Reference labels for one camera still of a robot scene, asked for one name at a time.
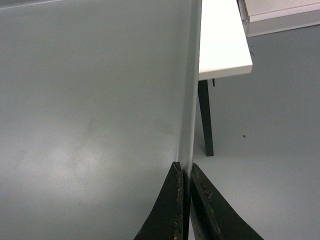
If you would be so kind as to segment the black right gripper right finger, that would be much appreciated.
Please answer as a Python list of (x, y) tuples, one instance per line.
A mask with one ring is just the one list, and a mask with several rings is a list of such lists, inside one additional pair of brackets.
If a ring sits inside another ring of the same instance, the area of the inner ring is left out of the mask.
[(191, 170), (190, 217), (196, 240), (261, 240), (217, 190), (200, 167)]

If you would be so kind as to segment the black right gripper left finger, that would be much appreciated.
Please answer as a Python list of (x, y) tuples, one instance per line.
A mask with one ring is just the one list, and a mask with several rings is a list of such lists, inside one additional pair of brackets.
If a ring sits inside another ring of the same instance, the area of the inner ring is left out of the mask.
[(181, 240), (184, 231), (185, 184), (181, 163), (174, 161), (136, 240)]

